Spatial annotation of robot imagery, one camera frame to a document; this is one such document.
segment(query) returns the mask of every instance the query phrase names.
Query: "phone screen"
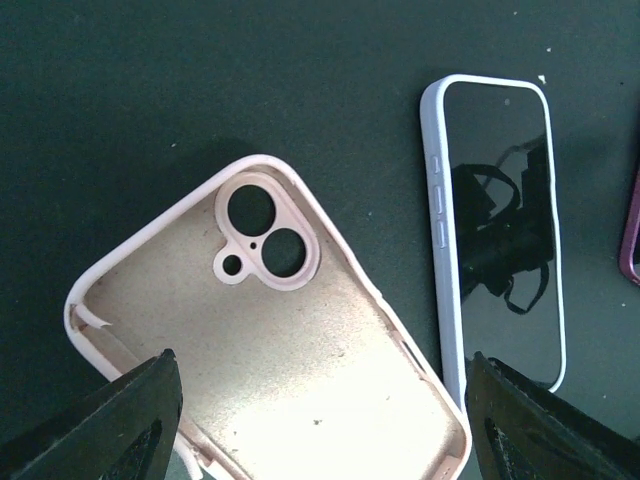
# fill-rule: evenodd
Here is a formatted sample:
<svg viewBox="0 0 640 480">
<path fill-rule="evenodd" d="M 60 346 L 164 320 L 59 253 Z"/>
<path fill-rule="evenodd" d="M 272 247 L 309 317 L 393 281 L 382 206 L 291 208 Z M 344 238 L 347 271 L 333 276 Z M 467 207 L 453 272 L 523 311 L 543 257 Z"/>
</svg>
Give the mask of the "phone screen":
<svg viewBox="0 0 640 480">
<path fill-rule="evenodd" d="M 453 83 L 444 98 L 465 356 L 534 381 L 560 368 L 545 116 L 533 90 Z"/>
</svg>

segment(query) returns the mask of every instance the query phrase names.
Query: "dark table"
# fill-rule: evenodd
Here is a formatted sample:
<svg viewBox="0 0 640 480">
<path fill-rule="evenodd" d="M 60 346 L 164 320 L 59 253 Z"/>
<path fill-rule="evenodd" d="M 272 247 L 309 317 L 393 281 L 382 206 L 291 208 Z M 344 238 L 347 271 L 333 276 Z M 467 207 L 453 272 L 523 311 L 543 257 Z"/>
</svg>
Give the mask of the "dark table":
<svg viewBox="0 0 640 480">
<path fill-rule="evenodd" d="M 3 2 L 0 441 L 104 382 L 62 327 L 73 281 L 255 152 L 300 173 L 439 370 L 418 101 L 453 72 L 545 76 L 559 395 L 640 434 L 640 291 L 616 266 L 638 158 L 640 6 L 558 3 Z"/>
</svg>

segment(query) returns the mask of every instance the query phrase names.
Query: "pink phone case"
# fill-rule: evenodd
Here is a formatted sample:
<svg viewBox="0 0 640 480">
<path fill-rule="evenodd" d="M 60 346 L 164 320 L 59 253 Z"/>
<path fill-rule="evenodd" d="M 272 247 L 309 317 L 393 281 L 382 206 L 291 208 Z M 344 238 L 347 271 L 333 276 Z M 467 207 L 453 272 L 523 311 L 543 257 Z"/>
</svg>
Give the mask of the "pink phone case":
<svg viewBox="0 0 640 480">
<path fill-rule="evenodd" d="M 236 189 L 276 207 L 236 231 Z M 297 231 L 298 273 L 265 269 L 277 229 Z M 229 274 L 224 261 L 241 267 Z M 113 380 L 164 348 L 184 409 L 175 449 L 218 480 L 456 478 L 471 435 L 407 330 L 300 177 L 267 155 L 238 160 L 92 266 L 69 293 L 76 349 Z"/>
</svg>

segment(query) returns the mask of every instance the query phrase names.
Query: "phone case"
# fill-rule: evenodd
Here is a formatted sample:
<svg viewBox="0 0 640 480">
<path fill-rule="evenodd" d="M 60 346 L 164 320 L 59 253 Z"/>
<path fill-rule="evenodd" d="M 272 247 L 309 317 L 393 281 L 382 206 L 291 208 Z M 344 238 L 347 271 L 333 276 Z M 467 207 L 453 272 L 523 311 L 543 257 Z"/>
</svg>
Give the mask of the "phone case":
<svg viewBox="0 0 640 480">
<path fill-rule="evenodd" d="M 640 169 L 636 173 L 619 260 L 620 270 L 624 276 L 636 285 L 640 285 L 640 276 L 634 267 L 640 263 L 640 261 L 634 261 L 634 256 L 637 258 L 636 249 L 639 248 L 638 234 L 640 234 Z"/>
<path fill-rule="evenodd" d="M 556 278 L 558 279 L 560 370 L 549 389 L 555 392 L 562 383 L 566 371 L 566 340 L 562 297 L 562 272 L 558 209 L 555 193 L 555 167 L 551 139 L 549 106 L 542 90 L 530 82 L 507 80 L 475 75 L 456 74 L 431 84 L 420 101 L 420 122 L 427 170 L 427 187 L 433 239 L 433 260 L 438 296 L 438 323 L 444 384 L 456 404 L 466 412 L 464 394 L 467 384 L 460 310 L 460 285 L 458 253 L 453 212 L 453 188 L 449 162 L 449 146 L 444 112 L 444 95 L 455 82 L 471 82 L 504 87 L 528 88 L 537 93 L 544 108 L 548 158 L 551 176 L 551 205 L 555 226 Z"/>
<path fill-rule="evenodd" d="M 244 185 L 272 198 L 271 228 L 235 230 Z M 298 273 L 264 266 L 271 233 L 307 251 Z M 235 275 L 224 261 L 237 256 Z M 192 478 L 456 478 L 470 451 L 457 409 L 353 252 L 284 162 L 228 166 L 92 266 L 64 324 L 107 379 L 172 348 L 184 409 L 175 449 Z"/>
</svg>

